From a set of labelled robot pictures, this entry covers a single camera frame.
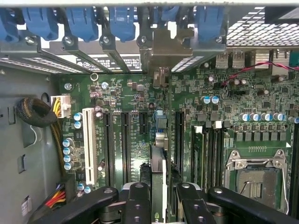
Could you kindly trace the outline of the CPU socket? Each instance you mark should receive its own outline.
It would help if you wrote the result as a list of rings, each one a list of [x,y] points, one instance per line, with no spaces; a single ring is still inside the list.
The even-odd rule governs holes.
[[[225,165],[223,186],[283,212],[282,162],[288,165],[282,149],[263,157],[242,157],[232,150]]]

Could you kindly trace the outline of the open dark grey PC case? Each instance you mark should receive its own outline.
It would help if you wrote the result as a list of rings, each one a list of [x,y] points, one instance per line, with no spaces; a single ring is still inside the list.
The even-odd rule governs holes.
[[[175,21],[153,22],[154,7],[172,6],[179,6]],[[197,6],[224,7],[215,40],[198,41]],[[52,8],[58,38],[46,41],[31,33],[23,7]],[[71,33],[67,7],[93,7],[97,40],[84,42]],[[109,7],[134,8],[134,40],[121,42],[112,35]],[[51,111],[50,97],[62,95],[63,75],[145,74],[153,79],[149,61],[156,29],[169,30],[172,38],[193,30],[183,41],[192,55],[172,74],[216,68],[220,53],[235,51],[245,53],[245,68],[299,63],[299,0],[0,0],[0,8],[14,17],[19,34],[18,42],[0,41],[0,224],[30,224],[41,208],[54,211],[86,195],[77,195],[75,175],[65,168],[63,119]]]

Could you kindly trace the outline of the white expansion slot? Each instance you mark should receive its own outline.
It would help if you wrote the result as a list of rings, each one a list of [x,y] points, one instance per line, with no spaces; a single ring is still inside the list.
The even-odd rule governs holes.
[[[94,108],[84,108],[82,114],[86,184],[95,185],[98,178]]]

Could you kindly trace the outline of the long black expansion slot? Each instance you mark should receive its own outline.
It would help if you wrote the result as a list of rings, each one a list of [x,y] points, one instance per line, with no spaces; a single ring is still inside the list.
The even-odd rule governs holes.
[[[121,148],[123,160],[123,181],[131,182],[131,136],[130,136],[130,114],[121,113]]]
[[[104,150],[106,160],[106,181],[107,186],[115,186],[114,171],[114,132],[113,117],[111,112],[105,112],[103,115],[103,131],[104,131]]]
[[[181,174],[183,173],[184,163],[184,117],[183,112],[175,112],[174,159]]]

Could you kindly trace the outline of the short black expansion slot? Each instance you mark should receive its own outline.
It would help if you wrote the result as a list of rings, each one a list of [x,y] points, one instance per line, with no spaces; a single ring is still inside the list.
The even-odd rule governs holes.
[[[139,127],[140,134],[148,133],[148,113],[147,112],[139,112]]]

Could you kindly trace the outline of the blue card retention latch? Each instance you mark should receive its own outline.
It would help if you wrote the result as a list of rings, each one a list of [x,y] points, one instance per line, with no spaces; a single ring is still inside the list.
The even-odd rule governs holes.
[[[194,25],[198,31],[199,42],[209,42],[220,36],[224,7],[197,6]]]
[[[74,36],[84,42],[98,39],[99,28],[93,7],[67,7],[66,16]]]
[[[19,41],[16,21],[6,8],[0,8],[0,41]]]
[[[46,41],[56,40],[59,35],[57,18],[50,7],[23,7],[23,17],[28,30]]]
[[[134,8],[109,7],[109,22],[112,35],[121,42],[135,39]]]
[[[179,6],[154,7],[153,22],[159,23],[161,21],[175,21],[178,11]]]

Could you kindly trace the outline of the white power connector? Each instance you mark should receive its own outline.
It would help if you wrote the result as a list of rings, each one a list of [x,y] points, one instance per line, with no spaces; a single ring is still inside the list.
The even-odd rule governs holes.
[[[71,117],[71,97],[69,95],[51,96],[51,111],[58,119]]]

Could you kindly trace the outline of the silver USB port block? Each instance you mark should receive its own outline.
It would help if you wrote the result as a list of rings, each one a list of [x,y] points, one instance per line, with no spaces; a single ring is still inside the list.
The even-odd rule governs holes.
[[[242,69],[245,68],[245,53],[242,51],[224,52],[216,57],[216,68]]]

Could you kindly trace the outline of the metal socket locking lever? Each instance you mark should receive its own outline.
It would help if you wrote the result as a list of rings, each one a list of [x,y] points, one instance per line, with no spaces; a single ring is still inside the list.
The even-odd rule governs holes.
[[[282,190],[283,190],[283,201],[284,201],[284,213],[286,215],[289,214],[289,202],[287,197],[287,164],[282,162],[281,165],[282,170]]]

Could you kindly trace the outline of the black RAM slot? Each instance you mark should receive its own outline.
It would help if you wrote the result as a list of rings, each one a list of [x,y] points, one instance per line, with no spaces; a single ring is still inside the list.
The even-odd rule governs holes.
[[[207,188],[210,188],[213,185],[213,169],[214,169],[214,131],[208,129],[208,144],[207,144]]]
[[[214,123],[215,134],[215,186],[221,186],[222,183],[222,164],[223,164],[223,144],[224,144],[224,131],[222,121],[218,120]]]

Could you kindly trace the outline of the green motherboard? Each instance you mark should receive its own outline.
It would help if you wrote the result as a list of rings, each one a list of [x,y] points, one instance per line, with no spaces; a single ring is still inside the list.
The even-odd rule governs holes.
[[[71,97],[71,117],[63,119],[65,168],[75,175],[78,196],[107,185],[104,150],[103,115],[111,112],[114,132],[115,188],[122,190],[123,160],[121,148],[121,113],[130,114],[131,182],[140,182],[140,166],[149,164],[150,147],[155,138],[153,112],[160,105],[159,90],[145,74],[63,75],[62,95]],[[86,184],[83,136],[84,108],[94,108],[96,131],[97,181]],[[285,153],[289,215],[299,219],[299,63],[289,65],[265,62],[241,71],[218,69],[209,65],[183,74],[172,74],[171,139],[171,217],[167,223],[183,219],[178,209],[176,186],[192,182],[206,193],[215,186],[215,134],[213,185],[207,188],[208,129],[222,121],[223,186],[225,165],[232,150],[242,157],[273,156]],[[148,133],[140,134],[139,112],[148,113]],[[175,163],[175,112],[184,117],[184,163],[181,174]]]

